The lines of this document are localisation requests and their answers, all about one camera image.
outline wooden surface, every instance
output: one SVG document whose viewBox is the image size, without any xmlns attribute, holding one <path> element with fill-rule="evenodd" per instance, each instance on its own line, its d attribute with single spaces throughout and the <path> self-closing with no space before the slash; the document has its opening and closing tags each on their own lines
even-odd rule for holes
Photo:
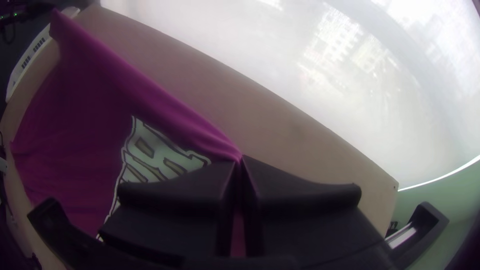
<svg viewBox="0 0 480 270">
<path fill-rule="evenodd" d="M 359 208 L 385 234 L 398 183 L 328 128 L 235 70 L 132 19 L 92 5 L 75 21 L 214 123 L 244 154 L 314 182 L 359 185 Z M 58 59 L 58 47 L 51 42 L 19 83 L 0 123 L 5 142 L 15 138 L 32 96 Z M 27 220 L 32 206 L 8 144 L 6 150 L 5 187 L 18 230 L 25 235 L 19 241 L 31 246 L 44 269 L 61 269 Z"/>
</svg>

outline purple t-shirt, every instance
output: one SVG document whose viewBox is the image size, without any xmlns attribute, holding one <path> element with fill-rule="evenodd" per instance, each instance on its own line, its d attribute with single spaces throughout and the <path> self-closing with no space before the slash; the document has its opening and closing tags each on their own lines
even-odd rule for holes
<svg viewBox="0 0 480 270">
<path fill-rule="evenodd" d="M 240 151 L 220 130 L 56 10 L 50 35 L 60 61 L 10 144 L 34 206 L 56 198 L 94 237 L 118 207 L 119 182 L 239 162 Z"/>
</svg>

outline green wall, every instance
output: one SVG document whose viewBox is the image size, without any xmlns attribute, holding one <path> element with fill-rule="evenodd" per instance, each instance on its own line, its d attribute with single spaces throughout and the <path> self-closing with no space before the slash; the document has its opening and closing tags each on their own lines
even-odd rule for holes
<svg viewBox="0 0 480 270">
<path fill-rule="evenodd" d="M 417 205 L 429 202 L 442 212 L 450 223 L 475 216 L 480 208 L 480 161 L 438 181 L 399 191 L 393 221 L 403 227 Z"/>
<path fill-rule="evenodd" d="M 422 257 L 408 270 L 443 270 L 455 256 L 467 236 L 474 218 L 449 224 Z"/>
</svg>

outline white electrical outlet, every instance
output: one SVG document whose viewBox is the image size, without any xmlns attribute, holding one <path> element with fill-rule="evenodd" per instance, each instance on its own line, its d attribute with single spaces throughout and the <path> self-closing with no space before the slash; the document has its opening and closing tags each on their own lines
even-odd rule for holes
<svg viewBox="0 0 480 270">
<path fill-rule="evenodd" d="M 80 9 L 77 7 L 67 7 L 62 10 L 62 14 L 74 18 L 80 12 Z M 9 102 L 12 94 L 14 93 L 17 85 L 19 84 L 20 80 L 23 78 L 25 72 L 29 69 L 31 63 L 35 60 L 39 52 L 45 47 L 46 44 L 50 42 L 52 39 L 49 35 L 50 31 L 50 24 L 48 24 L 32 41 L 30 46 L 26 49 L 26 51 L 21 56 L 18 63 L 16 63 L 13 71 L 10 74 L 10 80 L 8 81 L 8 86 L 6 88 L 6 97 L 5 101 Z"/>
</svg>

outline white graphic print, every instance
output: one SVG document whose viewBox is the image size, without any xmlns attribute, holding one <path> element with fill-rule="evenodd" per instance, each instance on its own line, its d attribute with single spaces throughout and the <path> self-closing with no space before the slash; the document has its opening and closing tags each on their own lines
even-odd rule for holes
<svg viewBox="0 0 480 270">
<path fill-rule="evenodd" d="M 132 116 L 132 129 L 121 149 L 122 170 L 115 185 L 110 212 L 120 206 L 117 186 L 122 182 L 151 183 L 175 178 L 212 163 L 194 151 L 185 151 L 161 132 Z"/>
</svg>

